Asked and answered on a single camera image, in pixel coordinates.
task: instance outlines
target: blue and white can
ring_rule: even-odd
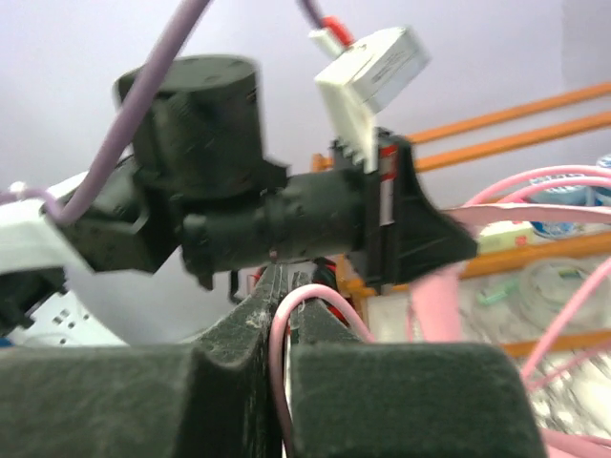
[[[603,169],[611,169],[611,155],[606,155],[597,160],[596,165]],[[593,187],[594,199],[597,205],[611,207],[611,188]]]
[[[584,174],[553,175],[531,179],[531,184],[539,184],[552,179],[584,177]],[[587,186],[559,186],[546,189],[540,193],[529,196],[526,200],[531,203],[547,203],[555,205],[575,205],[583,207],[589,204],[590,191]],[[579,235],[583,230],[582,224],[575,222],[543,222],[531,221],[535,234],[545,239],[568,239]]]

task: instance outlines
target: green object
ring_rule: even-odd
[[[477,302],[480,305],[493,305],[507,298],[513,291],[517,290],[517,285],[517,278],[512,278],[494,286],[484,288],[477,293]]]

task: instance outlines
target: red cable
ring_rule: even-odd
[[[337,17],[326,16],[323,18],[323,24],[325,24],[325,27],[328,28],[333,35],[335,35],[335,38],[344,46],[348,47],[354,43],[354,37]]]

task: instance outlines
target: purple cable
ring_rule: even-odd
[[[65,206],[62,207],[47,190],[37,188],[26,189],[18,195],[0,193],[0,205],[23,198],[42,198],[48,214],[55,222],[69,224],[79,219],[102,190],[121,154],[131,143],[165,75],[210,1],[183,0],[179,5],[125,97],[89,173]]]
[[[323,16],[318,11],[314,0],[299,0],[299,4],[304,9],[305,15],[316,29],[324,29],[325,22]]]

